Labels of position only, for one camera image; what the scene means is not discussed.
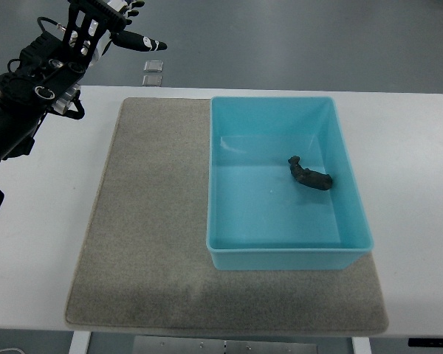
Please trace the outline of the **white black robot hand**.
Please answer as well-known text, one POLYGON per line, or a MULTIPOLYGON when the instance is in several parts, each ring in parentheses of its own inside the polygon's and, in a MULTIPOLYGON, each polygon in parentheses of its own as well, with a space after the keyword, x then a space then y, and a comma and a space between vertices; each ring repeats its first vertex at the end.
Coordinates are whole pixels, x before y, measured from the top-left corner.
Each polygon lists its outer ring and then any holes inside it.
MULTIPOLYGON (((145 4, 144 1, 104 1, 104 3, 113 10, 119 12, 125 18, 127 25, 130 24, 131 17, 136 17, 139 14, 138 9, 145 4)), ((166 43, 154 40, 148 36, 127 30, 111 32, 108 29, 98 41, 92 54, 90 65, 99 61, 112 44, 120 48, 130 49, 137 52, 163 51, 168 48, 166 43)))

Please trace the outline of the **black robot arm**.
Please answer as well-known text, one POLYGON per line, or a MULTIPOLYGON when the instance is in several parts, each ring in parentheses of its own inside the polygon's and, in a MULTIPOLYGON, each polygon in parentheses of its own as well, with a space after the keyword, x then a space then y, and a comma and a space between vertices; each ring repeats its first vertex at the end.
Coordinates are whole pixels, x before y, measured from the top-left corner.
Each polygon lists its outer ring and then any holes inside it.
POLYGON ((71 1, 62 38, 43 29, 21 50, 16 69, 0 75, 0 163, 30 154, 47 114, 79 120, 79 80, 91 66, 97 45, 131 23, 144 1, 71 1))

